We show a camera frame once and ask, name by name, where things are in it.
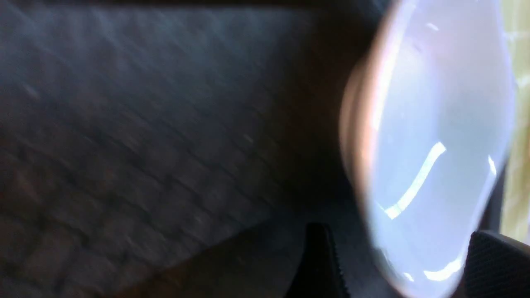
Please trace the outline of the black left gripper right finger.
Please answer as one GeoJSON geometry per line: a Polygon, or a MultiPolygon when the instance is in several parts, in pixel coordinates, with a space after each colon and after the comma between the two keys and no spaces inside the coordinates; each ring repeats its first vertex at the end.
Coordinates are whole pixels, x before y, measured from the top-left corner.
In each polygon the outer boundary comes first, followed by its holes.
{"type": "Polygon", "coordinates": [[[471,235],[464,268],[468,298],[528,298],[530,247],[492,231],[471,235]]]}

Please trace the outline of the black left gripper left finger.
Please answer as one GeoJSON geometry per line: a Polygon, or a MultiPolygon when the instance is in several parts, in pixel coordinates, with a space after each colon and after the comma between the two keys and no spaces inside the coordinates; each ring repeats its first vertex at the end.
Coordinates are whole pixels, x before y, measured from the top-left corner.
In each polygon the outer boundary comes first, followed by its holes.
{"type": "Polygon", "coordinates": [[[304,251],[287,298],[350,298],[328,225],[306,225],[304,251]]]}

